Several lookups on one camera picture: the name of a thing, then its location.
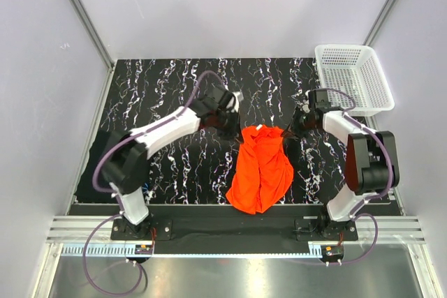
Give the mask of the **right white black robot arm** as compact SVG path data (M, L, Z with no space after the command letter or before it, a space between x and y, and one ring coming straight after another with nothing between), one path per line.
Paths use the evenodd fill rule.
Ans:
M350 229L358 212L372 200L382 198L400 180L395 136L376 131L349 115L356 107L352 97L336 89L307 92L308 110L297 107L281 134L299 139L320 129L346 146L344 184L333 199L323 206L317 219L297 234L317 234L336 239Z

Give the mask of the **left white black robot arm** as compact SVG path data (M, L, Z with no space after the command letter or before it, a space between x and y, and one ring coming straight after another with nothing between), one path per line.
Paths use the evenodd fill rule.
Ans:
M144 239L151 230L151 213L142 187L149 178L148 162L172 142L213 128L223 140L242 141L240 103L243 94L215 88L200 98L190 98L168 116L127 133L110 135L92 177L92 186L117 199L126 231Z

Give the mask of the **orange t-shirt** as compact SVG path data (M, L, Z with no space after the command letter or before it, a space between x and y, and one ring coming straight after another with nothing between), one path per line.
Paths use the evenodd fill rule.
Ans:
M264 213L290 188L294 169L284 152L283 130L265 125L242 130L235 175L227 201L246 214Z

